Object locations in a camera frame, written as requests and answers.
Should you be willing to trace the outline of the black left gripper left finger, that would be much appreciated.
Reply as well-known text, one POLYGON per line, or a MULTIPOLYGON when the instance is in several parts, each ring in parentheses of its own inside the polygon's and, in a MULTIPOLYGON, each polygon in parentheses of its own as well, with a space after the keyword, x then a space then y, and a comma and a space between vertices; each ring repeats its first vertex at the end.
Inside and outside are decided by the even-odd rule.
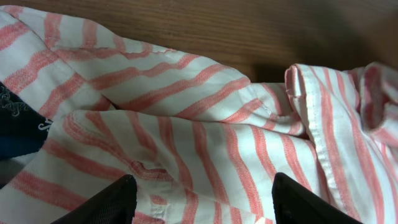
POLYGON ((136 207, 136 180, 126 174, 52 224, 131 224, 136 207))

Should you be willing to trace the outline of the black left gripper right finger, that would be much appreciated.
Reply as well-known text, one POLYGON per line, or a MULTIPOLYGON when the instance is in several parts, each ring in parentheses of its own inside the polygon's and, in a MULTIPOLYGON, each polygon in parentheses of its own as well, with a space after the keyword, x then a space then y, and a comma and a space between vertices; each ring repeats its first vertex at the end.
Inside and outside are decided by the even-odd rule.
POLYGON ((272 199, 277 224, 361 224, 281 172, 274 177, 272 199))

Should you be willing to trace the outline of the orange white striped shirt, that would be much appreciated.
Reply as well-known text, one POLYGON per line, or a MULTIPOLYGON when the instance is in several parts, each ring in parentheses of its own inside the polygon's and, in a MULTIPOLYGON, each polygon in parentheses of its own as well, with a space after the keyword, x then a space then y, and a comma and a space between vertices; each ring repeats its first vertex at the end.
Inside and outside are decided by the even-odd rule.
POLYGON ((274 223, 278 172, 360 222, 397 222, 397 71, 383 64, 252 83, 88 19, 2 6, 1 81, 52 121, 1 190, 2 223, 50 223, 125 174, 136 223, 274 223))

